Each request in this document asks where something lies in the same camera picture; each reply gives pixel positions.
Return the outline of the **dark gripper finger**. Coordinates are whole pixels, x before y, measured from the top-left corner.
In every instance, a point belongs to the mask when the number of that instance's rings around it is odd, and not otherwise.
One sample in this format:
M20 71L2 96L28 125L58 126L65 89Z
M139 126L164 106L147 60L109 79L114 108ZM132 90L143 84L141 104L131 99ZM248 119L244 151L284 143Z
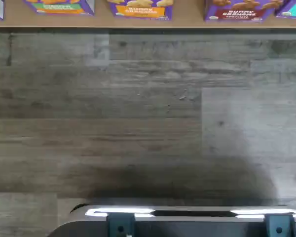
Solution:
M296 237L296 224L292 214L266 214L268 237Z
M133 213L109 213L107 223L109 237L135 236L135 215Z

